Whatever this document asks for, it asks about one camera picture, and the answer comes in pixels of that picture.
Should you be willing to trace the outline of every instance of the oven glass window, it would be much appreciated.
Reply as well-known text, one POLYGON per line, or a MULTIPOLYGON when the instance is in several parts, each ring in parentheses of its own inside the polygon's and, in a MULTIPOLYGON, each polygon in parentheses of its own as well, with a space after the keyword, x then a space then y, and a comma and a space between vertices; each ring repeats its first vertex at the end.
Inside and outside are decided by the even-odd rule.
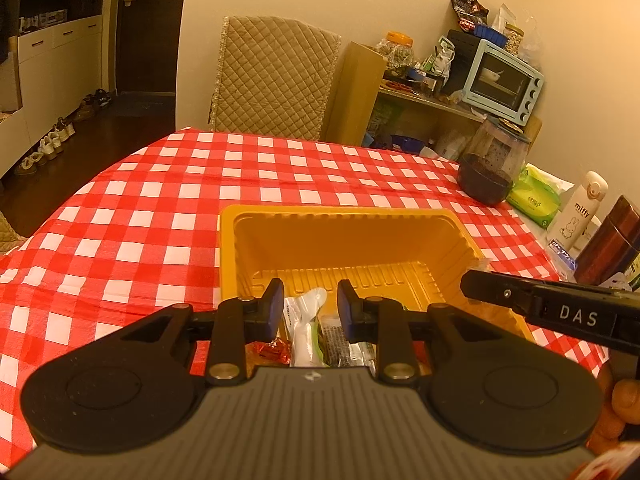
POLYGON ((471 91, 517 111, 530 80, 528 75, 485 52, 471 91))

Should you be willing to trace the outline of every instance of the brown tumbler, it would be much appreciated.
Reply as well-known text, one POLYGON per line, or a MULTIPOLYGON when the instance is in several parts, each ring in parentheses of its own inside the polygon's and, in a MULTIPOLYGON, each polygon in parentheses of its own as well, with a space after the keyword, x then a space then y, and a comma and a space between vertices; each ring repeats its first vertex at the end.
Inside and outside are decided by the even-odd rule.
POLYGON ((640 214, 621 195, 576 260, 575 281, 600 285, 616 272, 624 272, 640 254, 640 214))

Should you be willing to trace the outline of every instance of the gray ribbed panel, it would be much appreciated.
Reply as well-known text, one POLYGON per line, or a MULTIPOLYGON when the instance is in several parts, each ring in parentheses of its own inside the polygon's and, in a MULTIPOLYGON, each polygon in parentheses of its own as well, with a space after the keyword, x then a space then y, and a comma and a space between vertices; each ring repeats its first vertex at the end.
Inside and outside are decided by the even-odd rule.
POLYGON ((366 368, 260 368, 216 388, 194 417, 151 446, 80 456, 40 446, 10 480, 565 480, 582 448, 544 458, 501 456, 443 430, 417 393, 375 382, 366 368))

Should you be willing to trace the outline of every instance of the blue plastic basket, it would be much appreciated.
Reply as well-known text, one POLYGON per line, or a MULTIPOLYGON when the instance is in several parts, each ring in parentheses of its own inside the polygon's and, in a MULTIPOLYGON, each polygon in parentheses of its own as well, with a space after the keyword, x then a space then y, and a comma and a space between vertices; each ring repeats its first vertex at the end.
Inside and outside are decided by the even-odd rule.
POLYGON ((486 25, 481 25, 480 23, 476 23, 474 36, 483 38, 484 40, 489 40, 500 48, 504 48, 507 44, 507 37, 504 34, 500 34, 497 30, 487 27, 486 25))
POLYGON ((392 135, 391 143, 400 148, 404 153, 411 155, 420 155, 420 150, 424 148, 424 142, 413 137, 405 137, 402 135, 392 135))

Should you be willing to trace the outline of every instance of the light blue oven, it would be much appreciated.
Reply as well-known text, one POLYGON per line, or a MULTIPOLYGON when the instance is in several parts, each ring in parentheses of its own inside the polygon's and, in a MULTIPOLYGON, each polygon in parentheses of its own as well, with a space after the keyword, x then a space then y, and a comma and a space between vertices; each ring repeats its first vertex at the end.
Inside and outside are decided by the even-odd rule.
POLYGON ((523 60, 480 40, 462 100, 524 126, 544 82, 545 77, 523 60))

